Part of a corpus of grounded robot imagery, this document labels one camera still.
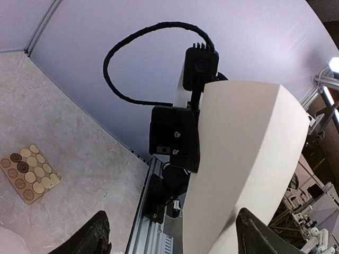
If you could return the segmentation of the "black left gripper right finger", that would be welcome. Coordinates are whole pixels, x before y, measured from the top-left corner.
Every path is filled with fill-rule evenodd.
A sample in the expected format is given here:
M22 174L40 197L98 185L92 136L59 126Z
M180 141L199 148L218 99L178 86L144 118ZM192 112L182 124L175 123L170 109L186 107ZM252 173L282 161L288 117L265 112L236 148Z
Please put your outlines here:
M252 212L240 209L236 218L238 252L241 254L298 254L299 249L281 239Z

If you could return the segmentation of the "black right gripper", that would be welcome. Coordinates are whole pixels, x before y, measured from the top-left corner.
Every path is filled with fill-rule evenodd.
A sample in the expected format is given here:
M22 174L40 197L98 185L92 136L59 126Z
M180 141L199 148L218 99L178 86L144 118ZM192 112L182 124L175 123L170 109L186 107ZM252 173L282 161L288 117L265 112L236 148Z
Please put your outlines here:
M149 153L169 156L174 167L197 173L200 163L199 110L155 106L151 112Z

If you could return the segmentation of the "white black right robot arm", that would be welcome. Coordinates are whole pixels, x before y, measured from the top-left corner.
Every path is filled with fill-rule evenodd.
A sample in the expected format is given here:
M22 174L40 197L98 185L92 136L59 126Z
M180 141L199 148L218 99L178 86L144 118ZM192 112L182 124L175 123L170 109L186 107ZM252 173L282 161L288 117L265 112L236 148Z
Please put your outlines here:
M199 101L205 81L194 86L187 107L155 106L151 112L149 153L169 156L160 175L152 174L144 214L162 223L164 209L186 193L200 163Z

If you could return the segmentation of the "brown round sticker sheet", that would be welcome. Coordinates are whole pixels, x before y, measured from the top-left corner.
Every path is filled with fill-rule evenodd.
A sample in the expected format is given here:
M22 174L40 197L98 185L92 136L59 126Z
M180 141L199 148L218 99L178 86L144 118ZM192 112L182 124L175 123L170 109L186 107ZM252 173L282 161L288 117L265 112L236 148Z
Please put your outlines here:
M36 144L1 158L1 169L27 205L62 182Z

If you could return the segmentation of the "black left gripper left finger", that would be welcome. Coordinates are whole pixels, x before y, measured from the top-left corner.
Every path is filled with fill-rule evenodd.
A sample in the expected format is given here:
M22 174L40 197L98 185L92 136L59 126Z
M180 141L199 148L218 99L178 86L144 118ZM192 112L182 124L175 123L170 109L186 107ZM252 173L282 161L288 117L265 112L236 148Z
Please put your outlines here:
M111 253L110 225L105 211L98 211L52 254Z

